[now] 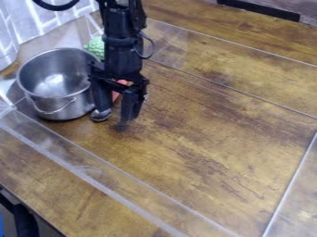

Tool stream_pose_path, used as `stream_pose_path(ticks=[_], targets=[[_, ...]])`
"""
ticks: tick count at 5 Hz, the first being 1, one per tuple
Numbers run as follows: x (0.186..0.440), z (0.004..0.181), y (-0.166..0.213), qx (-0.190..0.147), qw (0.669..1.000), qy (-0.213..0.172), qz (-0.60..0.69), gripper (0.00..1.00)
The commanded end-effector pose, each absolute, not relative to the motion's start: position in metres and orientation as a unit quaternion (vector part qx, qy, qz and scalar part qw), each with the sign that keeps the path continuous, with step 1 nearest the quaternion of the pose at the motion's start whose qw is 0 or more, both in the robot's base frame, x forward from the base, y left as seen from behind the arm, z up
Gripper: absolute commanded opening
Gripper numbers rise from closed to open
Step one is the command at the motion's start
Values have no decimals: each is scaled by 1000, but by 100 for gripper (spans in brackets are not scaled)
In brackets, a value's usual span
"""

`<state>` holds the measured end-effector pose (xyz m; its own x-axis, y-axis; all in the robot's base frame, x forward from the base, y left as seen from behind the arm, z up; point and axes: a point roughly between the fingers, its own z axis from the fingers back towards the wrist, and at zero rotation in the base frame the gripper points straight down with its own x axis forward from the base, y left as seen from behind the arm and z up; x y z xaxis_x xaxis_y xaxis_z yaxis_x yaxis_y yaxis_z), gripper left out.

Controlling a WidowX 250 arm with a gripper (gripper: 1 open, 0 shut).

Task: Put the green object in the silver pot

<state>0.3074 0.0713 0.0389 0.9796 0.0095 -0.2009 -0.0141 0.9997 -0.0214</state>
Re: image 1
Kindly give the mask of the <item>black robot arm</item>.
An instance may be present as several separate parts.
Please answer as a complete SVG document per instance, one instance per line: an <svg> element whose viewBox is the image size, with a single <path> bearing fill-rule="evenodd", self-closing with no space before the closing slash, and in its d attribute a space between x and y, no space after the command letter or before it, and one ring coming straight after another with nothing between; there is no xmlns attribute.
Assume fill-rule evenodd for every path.
<svg viewBox="0 0 317 237"><path fill-rule="evenodd" d="M143 54L141 30L145 28L145 14L141 0L97 0L104 25L104 59L91 62L89 81L95 110L93 121L107 120L111 115L112 93L121 97L120 124L133 120L141 110L147 96L147 80L141 75Z"/></svg>

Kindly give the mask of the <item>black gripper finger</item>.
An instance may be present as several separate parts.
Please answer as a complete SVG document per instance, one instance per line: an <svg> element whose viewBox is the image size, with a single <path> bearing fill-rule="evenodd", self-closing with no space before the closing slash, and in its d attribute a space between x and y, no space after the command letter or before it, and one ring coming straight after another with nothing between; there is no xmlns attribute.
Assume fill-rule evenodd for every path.
<svg viewBox="0 0 317 237"><path fill-rule="evenodd" d="M112 91L104 81L92 80L92 100L95 109L103 112L112 106Z"/></svg>
<svg viewBox="0 0 317 237"><path fill-rule="evenodd" d="M125 125L141 111L141 104L147 98L145 90L124 90L121 92L120 124Z"/></svg>

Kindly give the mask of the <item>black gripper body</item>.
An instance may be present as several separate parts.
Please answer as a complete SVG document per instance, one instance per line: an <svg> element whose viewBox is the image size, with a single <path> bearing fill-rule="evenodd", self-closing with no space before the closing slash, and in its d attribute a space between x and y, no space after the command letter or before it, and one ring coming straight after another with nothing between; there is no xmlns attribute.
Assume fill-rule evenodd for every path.
<svg viewBox="0 0 317 237"><path fill-rule="evenodd" d="M99 36L104 42L104 59L91 63L92 79L112 79L128 86L127 90L145 90L148 80L141 76L141 61L148 58L143 53L143 38L115 39Z"/></svg>

